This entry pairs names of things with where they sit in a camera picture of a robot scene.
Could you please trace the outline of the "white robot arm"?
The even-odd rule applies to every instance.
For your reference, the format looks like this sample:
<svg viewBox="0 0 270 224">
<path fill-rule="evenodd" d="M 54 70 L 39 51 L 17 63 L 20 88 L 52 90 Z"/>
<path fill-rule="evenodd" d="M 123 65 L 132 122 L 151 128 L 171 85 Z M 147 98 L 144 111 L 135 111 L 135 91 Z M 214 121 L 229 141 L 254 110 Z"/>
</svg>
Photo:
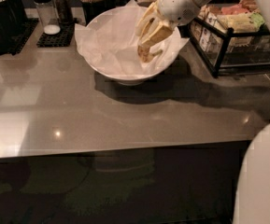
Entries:
<svg viewBox="0 0 270 224">
<path fill-rule="evenodd" d="M 165 40 L 176 26 L 194 19 L 212 0 L 156 0 L 139 20 L 138 55 L 144 62 L 154 57 L 150 48 Z M 270 0 L 255 0 L 270 31 Z M 270 95 L 252 104 L 263 113 L 267 125 L 246 151 L 238 178 L 233 224 L 270 224 Z"/>
</svg>

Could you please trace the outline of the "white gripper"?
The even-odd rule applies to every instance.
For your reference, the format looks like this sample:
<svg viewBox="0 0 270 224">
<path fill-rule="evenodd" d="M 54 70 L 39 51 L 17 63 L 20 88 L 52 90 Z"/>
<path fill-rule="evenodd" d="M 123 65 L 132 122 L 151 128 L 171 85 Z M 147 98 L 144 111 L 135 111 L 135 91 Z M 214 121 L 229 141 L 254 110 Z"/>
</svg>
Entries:
<svg viewBox="0 0 270 224">
<path fill-rule="evenodd" d="M 169 21 L 159 21 L 158 9 L 161 15 L 176 25 L 190 23 L 201 7 L 194 0 L 159 0 L 149 5 L 144 15 L 135 27 L 139 36 L 138 45 L 150 48 L 173 34 Z"/>
</svg>

